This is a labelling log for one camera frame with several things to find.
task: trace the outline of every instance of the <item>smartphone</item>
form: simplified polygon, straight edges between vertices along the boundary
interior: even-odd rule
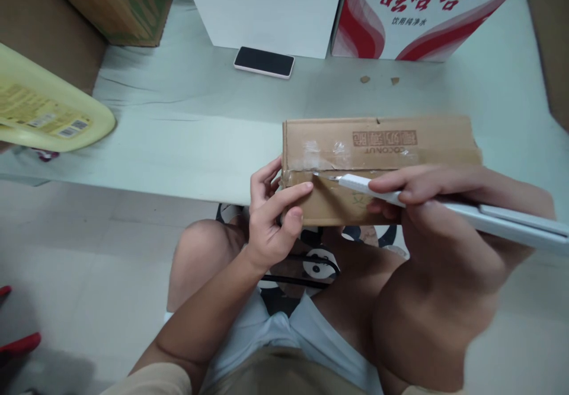
[[[290,79],[295,58],[254,48],[241,47],[235,57],[235,69],[255,72],[275,78]]]

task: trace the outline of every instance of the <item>box cutter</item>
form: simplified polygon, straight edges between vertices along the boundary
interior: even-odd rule
[[[374,198],[383,199],[393,205],[405,208],[399,201],[401,191],[376,193],[367,187],[370,179],[353,174],[344,176],[315,176],[336,181],[340,186],[365,193]],[[445,207],[464,217],[476,230],[498,236],[510,241],[557,253],[569,253],[569,226],[545,218],[524,214],[518,211],[491,205],[470,205],[438,197]]]

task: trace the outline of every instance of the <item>red swoosh design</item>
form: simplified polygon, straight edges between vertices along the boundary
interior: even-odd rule
[[[444,60],[505,1],[492,0],[441,23],[415,39],[397,56],[396,60]]]
[[[346,0],[332,54],[378,59],[384,46],[385,29],[366,0]]]

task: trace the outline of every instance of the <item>white desk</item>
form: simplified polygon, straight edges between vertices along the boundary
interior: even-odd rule
[[[175,0],[160,47],[107,52],[94,97],[117,117],[110,136],[47,164],[9,152],[0,174],[245,204],[285,119],[463,113],[486,165],[549,190],[569,222],[569,135],[549,115],[526,0],[508,0],[443,64],[299,58],[284,81],[236,71],[235,52]]]

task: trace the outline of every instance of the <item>leg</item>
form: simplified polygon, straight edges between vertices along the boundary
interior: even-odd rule
[[[346,240],[333,228],[325,230],[322,242],[334,254],[341,275],[312,300],[344,340],[375,364],[373,306],[391,274],[405,260],[389,250]]]
[[[184,230],[170,271],[168,312],[175,312],[241,251],[245,235],[240,219],[237,216],[228,225],[200,220]]]

